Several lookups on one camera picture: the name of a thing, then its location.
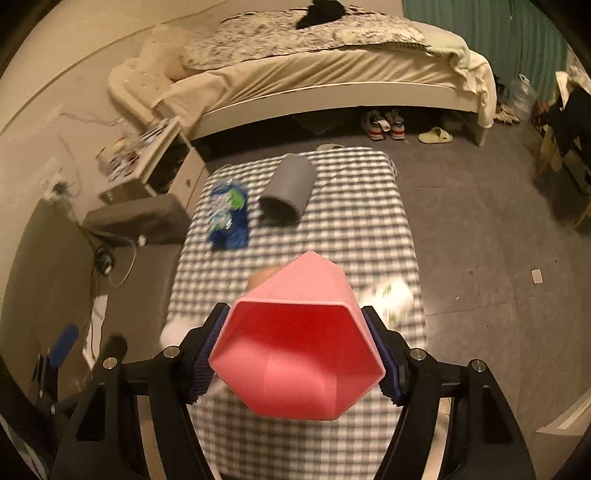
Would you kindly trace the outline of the green curtain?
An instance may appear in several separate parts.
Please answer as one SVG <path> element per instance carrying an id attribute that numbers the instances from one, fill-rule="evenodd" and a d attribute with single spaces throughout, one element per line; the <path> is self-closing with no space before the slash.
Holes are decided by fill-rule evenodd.
<path id="1" fill-rule="evenodd" d="M 567 61 L 567 42 L 529 1 L 405 1 L 407 18 L 462 36 L 471 50 L 485 56 L 503 85 L 523 74 L 538 98 L 554 95 L 555 73 Z"/>

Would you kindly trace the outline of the black garment on bed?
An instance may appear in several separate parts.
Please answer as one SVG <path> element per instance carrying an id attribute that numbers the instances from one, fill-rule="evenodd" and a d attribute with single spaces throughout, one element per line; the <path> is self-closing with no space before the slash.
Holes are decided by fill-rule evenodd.
<path id="1" fill-rule="evenodd" d="M 315 25 L 339 20 L 346 14 L 346 8 L 339 1 L 314 0 L 308 6 L 307 13 L 297 21 L 295 28 L 304 29 Z"/>

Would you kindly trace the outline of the dark grey floor cushion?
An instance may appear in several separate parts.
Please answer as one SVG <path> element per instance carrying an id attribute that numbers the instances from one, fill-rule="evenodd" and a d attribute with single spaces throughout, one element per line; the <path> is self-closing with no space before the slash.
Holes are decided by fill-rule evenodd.
<path id="1" fill-rule="evenodd" d="M 172 195 L 127 201 L 89 212 L 83 226 L 96 232 L 138 240 L 147 244 L 181 244 L 190 217 Z"/>

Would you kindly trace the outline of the clear water jug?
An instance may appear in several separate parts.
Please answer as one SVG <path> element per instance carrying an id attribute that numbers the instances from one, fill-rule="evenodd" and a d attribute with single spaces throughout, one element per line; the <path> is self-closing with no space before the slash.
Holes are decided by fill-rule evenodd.
<path id="1" fill-rule="evenodd" d="M 536 100 L 536 91 L 530 79 L 519 74 L 511 81 L 509 91 L 509 106 L 520 120 L 528 120 Z"/>

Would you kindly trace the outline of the white paper scrap on floor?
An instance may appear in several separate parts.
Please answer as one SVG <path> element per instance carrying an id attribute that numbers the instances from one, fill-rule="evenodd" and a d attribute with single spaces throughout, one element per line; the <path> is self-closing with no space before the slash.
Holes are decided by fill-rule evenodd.
<path id="1" fill-rule="evenodd" d="M 535 285 L 541 285 L 544 283 L 543 274 L 539 268 L 532 269 L 531 276 L 532 276 L 533 283 Z"/>

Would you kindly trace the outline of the brown cylindrical cup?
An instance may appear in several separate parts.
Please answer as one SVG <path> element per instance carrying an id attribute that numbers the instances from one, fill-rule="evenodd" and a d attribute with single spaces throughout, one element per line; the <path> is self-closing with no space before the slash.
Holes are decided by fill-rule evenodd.
<path id="1" fill-rule="evenodd" d="M 282 270 L 284 264 L 280 265 L 273 265 L 273 266 L 266 266 L 260 268 L 256 272 L 252 273 L 249 277 L 249 281 L 247 281 L 247 287 L 249 291 L 259 286 L 261 283 L 269 279 L 271 276 Z"/>

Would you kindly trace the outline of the sneaker under bed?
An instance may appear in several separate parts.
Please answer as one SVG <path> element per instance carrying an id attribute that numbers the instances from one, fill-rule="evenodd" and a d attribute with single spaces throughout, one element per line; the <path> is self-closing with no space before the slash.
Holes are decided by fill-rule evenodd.
<path id="1" fill-rule="evenodd" d="M 377 110 L 368 111 L 362 116 L 363 131 L 372 141 L 381 141 L 391 132 L 391 124 Z"/>
<path id="2" fill-rule="evenodd" d="M 400 112 L 397 109 L 388 111 L 385 114 L 385 118 L 390 124 L 390 136 L 397 141 L 405 140 L 406 138 L 406 129 L 404 119 L 402 118 Z"/>

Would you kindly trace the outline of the floral patterned duvet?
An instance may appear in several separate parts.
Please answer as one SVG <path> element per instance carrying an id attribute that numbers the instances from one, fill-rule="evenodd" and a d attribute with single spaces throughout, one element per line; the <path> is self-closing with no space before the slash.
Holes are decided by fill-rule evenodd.
<path id="1" fill-rule="evenodd" d="M 346 47 L 389 45 L 424 50 L 424 34 L 397 16 L 346 7 L 336 20 L 298 29 L 301 9 L 245 12 L 224 20 L 214 33 L 183 47 L 182 65 L 195 71 L 233 66 L 250 60 Z"/>

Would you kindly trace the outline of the right sneaker under bed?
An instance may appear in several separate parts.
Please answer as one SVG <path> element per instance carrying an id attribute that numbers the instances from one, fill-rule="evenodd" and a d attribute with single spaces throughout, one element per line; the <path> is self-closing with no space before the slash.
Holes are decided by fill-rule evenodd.
<path id="1" fill-rule="evenodd" d="M 406 138 L 406 129 L 404 119 L 402 118 L 400 112 L 397 109 L 388 111 L 385 114 L 385 118 L 390 124 L 390 136 L 397 141 L 405 140 Z"/>

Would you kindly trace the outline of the pink hexagonal plastic cup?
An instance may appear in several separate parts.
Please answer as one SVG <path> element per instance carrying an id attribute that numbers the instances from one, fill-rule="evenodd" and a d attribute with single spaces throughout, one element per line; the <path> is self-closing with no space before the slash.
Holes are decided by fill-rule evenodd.
<path id="1" fill-rule="evenodd" d="M 342 267 L 314 251 L 238 298 L 209 357 L 259 416 L 335 420 L 385 367 Z"/>

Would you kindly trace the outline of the plain white cup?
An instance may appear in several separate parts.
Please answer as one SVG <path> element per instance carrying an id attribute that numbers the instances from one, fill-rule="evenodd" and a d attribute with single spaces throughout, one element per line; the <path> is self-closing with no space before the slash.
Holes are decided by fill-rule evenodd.
<path id="1" fill-rule="evenodd" d="M 177 315 L 167 321 L 160 333 L 158 345 L 160 350 L 169 347 L 180 347 L 188 332 L 201 326 L 201 322 L 187 315 Z"/>

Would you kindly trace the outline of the white floral print cup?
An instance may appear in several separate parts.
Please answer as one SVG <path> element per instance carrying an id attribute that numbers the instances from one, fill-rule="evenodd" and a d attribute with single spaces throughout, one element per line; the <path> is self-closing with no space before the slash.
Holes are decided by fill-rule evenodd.
<path id="1" fill-rule="evenodd" d="M 391 330 L 411 313 L 414 300 L 409 285 L 400 276 L 383 279 L 358 294 L 359 305 L 373 307 Z"/>

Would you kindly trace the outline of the white bedside nightstand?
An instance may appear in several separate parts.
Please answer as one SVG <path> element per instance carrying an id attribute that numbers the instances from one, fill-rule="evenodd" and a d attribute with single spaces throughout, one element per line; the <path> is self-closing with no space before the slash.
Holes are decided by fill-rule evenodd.
<path id="1" fill-rule="evenodd" d="M 191 215 L 208 179 L 204 160 L 176 118 L 122 140 L 118 151 L 102 150 L 97 161 L 103 173 L 95 190 L 107 205 L 170 194 Z"/>

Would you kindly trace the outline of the pale green slipper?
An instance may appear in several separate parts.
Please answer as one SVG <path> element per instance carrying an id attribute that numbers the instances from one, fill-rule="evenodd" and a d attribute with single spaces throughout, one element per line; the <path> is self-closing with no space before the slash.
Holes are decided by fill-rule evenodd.
<path id="1" fill-rule="evenodd" d="M 453 141 L 453 135 L 441 127 L 433 127 L 428 132 L 419 134 L 417 139 L 426 145 L 448 144 Z"/>

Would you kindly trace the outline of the left sneaker under bed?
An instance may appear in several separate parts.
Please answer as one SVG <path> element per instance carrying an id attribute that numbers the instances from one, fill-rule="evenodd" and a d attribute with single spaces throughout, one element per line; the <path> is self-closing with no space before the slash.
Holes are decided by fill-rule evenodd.
<path id="1" fill-rule="evenodd" d="M 381 141 L 391 132 L 391 124 L 377 110 L 368 111 L 362 116 L 363 131 L 372 141 Z"/>

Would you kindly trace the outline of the wooden chair with clothes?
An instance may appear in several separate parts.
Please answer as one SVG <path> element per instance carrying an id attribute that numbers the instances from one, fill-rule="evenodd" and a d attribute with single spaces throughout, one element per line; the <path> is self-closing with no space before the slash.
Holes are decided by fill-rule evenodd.
<path id="1" fill-rule="evenodd" d="M 590 220 L 590 77 L 576 66 L 555 72 L 555 98 L 533 116 L 543 134 L 535 173 L 563 168 L 586 196 L 585 208 L 574 222 L 578 229 Z"/>

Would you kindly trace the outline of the cream pillow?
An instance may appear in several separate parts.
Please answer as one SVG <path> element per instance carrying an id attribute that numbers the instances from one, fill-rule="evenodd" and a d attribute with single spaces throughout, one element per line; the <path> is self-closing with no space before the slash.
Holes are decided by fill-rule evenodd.
<path id="1" fill-rule="evenodd" d="M 155 25 L 143 43 L 136 65 L 141 71 L 155 72 L 171 81 L 179 81 L 198 73 L 183 63 L 185 47 L 202 36 L 180 27 Z"/>

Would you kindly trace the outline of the cream bed with mattress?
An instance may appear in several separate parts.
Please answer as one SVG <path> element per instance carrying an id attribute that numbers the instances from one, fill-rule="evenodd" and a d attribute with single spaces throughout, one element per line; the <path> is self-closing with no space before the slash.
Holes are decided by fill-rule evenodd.
<path id="1" fill-rule="evenodd" d="M 375 45 L 297 53 L 198 71 L 179 81 L 141 71 L 138 54 L 111 70 L 108 91 L 140 122 L 173 117 L 194 139 L 285 115 L 412 106 L 471 113 L 484 140 L 497 104 L 488 60 L 451 31 L 401 18 L 424 34 L 426 49 Z M 192 32 L 204 39 L 224 20 Z"/>

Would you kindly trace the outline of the grey cylindrical cup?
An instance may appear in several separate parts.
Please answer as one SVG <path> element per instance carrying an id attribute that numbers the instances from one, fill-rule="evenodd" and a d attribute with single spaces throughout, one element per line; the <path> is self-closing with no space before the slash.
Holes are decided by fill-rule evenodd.
<path id="1" fill-rule="evenodd" d="M 307 156 L 287 154 L 259 196 L 263 218 L 291 225 L 301 220 L 315 187 L 317 170 Z"/>

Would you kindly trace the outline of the blue green snack packet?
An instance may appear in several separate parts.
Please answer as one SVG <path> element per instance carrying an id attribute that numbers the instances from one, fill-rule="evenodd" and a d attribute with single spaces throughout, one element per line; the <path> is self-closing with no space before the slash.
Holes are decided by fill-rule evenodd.
<path id="1" fill-rule="evenodd" d="M 214 250 L 249 244 L 249 193 L 234 179 L 217 182 L 208 195 L 207 239 Z"/>

